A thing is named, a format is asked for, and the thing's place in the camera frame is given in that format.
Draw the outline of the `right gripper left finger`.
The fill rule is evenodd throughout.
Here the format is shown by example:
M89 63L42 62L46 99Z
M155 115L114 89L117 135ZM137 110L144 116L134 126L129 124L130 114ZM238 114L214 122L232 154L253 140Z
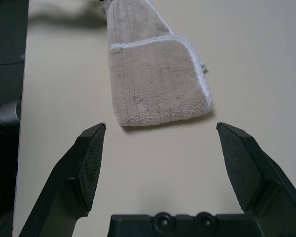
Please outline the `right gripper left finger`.
M106 125L83 131L52 169L21 237L71 237L92 209L100 175Z

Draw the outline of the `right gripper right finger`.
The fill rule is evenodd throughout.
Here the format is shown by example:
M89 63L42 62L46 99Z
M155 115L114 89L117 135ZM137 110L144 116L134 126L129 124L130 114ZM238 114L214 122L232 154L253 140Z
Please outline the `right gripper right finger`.
M245 214L264 237L296 237L296 188L253 136L219 122L226 171Z

